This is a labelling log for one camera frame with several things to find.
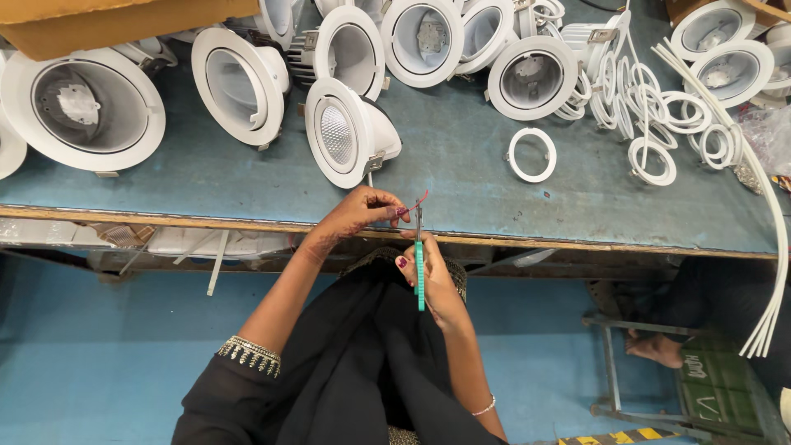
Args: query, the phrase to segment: wooden table edge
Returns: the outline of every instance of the wooden table edge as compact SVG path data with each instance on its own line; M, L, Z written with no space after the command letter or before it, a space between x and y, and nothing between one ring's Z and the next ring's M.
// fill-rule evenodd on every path
M266 219L237 219L213 216L167 215L161 213L91 210L63 207L38 207L18 204L0 204L0 217L22 219L54 219L60 221L77 221L84 223L150 224L152 226L194 227L217 230L256 230L295 234L307 233L315 225L309 222L282 222L270 221ZM358 236L363 238L401 239L397 230L388 228L380 229L370 227L367 230L361 231ZM460 232L434 232L434 236L438 242L451 242L469 245L493 245L500 247L579 249L632 253L667 253L705 257L777 258L777 254L774 253L752 253L718 249L690 249L672 246L665 247L657 245L553 240L549 238L467 234Z

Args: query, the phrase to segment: bare foot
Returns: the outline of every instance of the bare foot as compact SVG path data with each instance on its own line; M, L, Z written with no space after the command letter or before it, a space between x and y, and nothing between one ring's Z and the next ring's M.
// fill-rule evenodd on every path
M673 369L684 365L680 354L681 343L676 343L661 333L641 339L634 329L629 329L629 336L626 339L626 353L630 356L650 359Z

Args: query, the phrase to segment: scissors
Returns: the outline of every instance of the scissors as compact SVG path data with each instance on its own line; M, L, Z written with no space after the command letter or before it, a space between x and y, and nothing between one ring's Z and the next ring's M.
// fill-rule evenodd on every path
M414 238L414 263L418 269L418 283L414 286L414 294L418 296L418 310L426 310L426 293L423 288L423 241L420 239L420 228L423 225L422 200L417 200L414 210L414 219L417 230Z

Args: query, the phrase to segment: workbench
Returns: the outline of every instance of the workbench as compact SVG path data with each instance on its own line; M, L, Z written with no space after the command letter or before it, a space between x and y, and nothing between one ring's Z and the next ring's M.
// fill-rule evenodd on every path
M598 0L617 6L616 0ZM565 24L604 23L612 13L564 0ZM680 88L676 76L649 46L670 36L664 3L632 2L632 37L638 56L663 89ZM320 23L306 2L301 27ZM307 89L294 86L282 135L256 151L212 119L195 88L188 62L154 79L167 112L159 149L143 163L99 178L58 164L35 150L0 181L0 216L34 219L150 223L218 229L305 232L347 193L320 172L305 137L297 104ZM624 45L622 54L628 54ZM405 203L429 189L425 228L441 241L516 247L623 250L732 257L772 257L775 232L766 201L730 170L713 171L677 136L678 169L668 187L628 173L628 142L617 131L597 130L588 115L568 122L548 116L534 122L504 117L485 102L486 75L453 78L413 89L392 77L377 104L403 140L399 157L374 172L373 184ZM554 173L540 184L521 181L503 159L513 134L544 130L557 147ZM546 165L543 152L520 158L528 174ZM787 209L787 196L780 197ZM368 237L397 238L382 226Z

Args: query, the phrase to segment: silver bracelet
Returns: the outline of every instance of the silver bracelet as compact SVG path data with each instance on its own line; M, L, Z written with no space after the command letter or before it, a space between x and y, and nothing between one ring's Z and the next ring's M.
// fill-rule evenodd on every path
M494 408L494 403L497 401L497 399L495 399L495 398L494 398L494 394L492 394L492 393L489 393L489 395L490 395L490 396L492 396L492 402L491 402L491 404L489 404L489 406L487 406L487 407L486 407L486 409L484 409L484 410L483 410L483 411L481 411L480 413L472 413L472 415L473 415L473 416L480 416L481 414L483 414L483 413L486 413L486 412L488 412L490 409Z

